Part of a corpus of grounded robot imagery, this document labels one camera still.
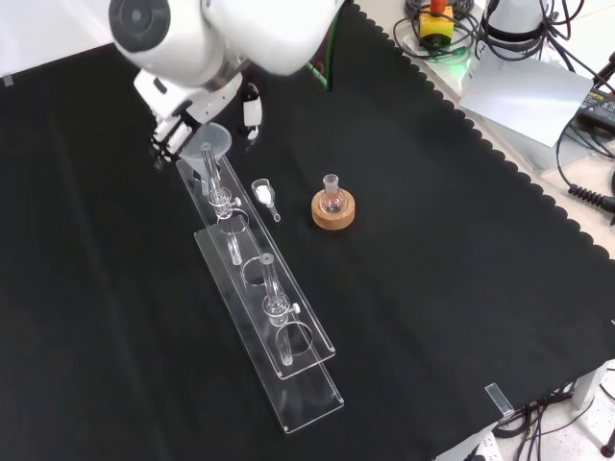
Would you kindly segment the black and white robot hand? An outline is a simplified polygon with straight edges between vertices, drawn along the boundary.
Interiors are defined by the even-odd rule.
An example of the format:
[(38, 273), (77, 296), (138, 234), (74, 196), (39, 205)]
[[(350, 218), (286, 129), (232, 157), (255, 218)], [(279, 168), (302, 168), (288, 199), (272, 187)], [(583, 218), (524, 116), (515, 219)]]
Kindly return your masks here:
[(262, 123), (262, 104), (258, 88), (249, 83), (242, 87), (238, 74), (220, 89), (182, 87), (144, 70), (135, 77), (134, 85), (154, 117), (149, 152), (155, 167), (165, 167), (185, 160), (194, 170), (203, 171), (201, 146), (208, 143), (216, 158), (224, 156), (232, 146), (232, 136), (213, 122), (238, 94), (244, 96), (244, 121), (258, 136)]

